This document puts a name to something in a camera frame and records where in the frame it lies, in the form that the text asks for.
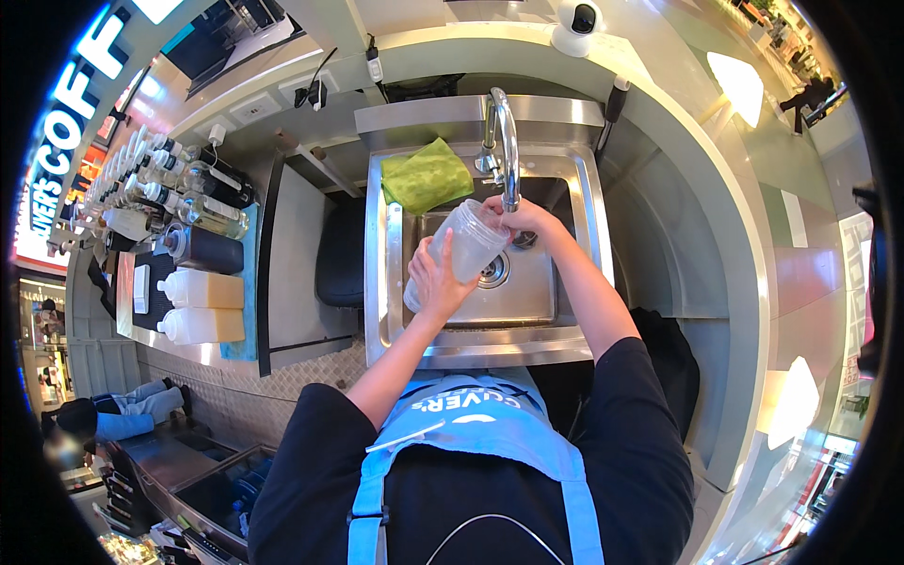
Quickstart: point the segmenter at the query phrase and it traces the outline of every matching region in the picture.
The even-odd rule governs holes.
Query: black mat
[[[168,253],[154,255],[151,252],[135,255],[135,267],[138,268],[142,265],[151,266],[147,314],[138,314],[133,304],[132,324],[155,332],[157,331],[157,322],[163,321],[166,313],[175,308],[169,298],[166,297],[166,293],[162,290],[157,290],[157,281],[164,280],[170,273],[175,272],[175,265],[173,264],[173,258]]]

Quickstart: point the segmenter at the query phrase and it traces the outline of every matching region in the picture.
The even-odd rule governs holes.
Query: diamond plate wall
[[[364,370],[364,341],[302,363],[276,369],[269,377],[247,377],[137,345],[142,380],[170,377],[192,391],[194,418],[208,425],[215,438],[234,447],[279,445],[298,394],[305,385],[323,382],[341,391]]]

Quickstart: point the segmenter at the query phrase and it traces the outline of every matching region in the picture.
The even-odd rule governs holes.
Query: hand
[[[501,215],[500,222],[510,230],[533,231],[542,235],[556,221],[552,214],[523,197],[521,203],[518,204],[517,212],[503,212],[501,194],[490,196],[484,200],[484,208],[490,208]]]
[[[408,274],[418,286],[420,313],[440,325],[458,310],[467,295],[477,288],[480,275],[467,283],[460,283],[452,272],[452,228],[446,230],[443,239],[440,265],[427,253],[427,246],[433,237],[420,241],[418,250],[408,264]]]

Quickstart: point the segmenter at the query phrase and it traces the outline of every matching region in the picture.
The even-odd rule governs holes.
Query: blue towel
[[[245,253],[245,268],[238,277],[245,280],[245,307],[241,310],[241,321],[245,326],[245,339],[240,342],[220,344],[220,357],[238,361],[258,360],[258,204],[245,209],[248,214],[248,233],[241,239]]]

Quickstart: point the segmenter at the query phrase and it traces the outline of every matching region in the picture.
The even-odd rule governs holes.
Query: green cloth
[[[410,155],[387,157],[381,166],[386,203],[398,202],[416,216],[474,191],[467,167],[442,137]]]

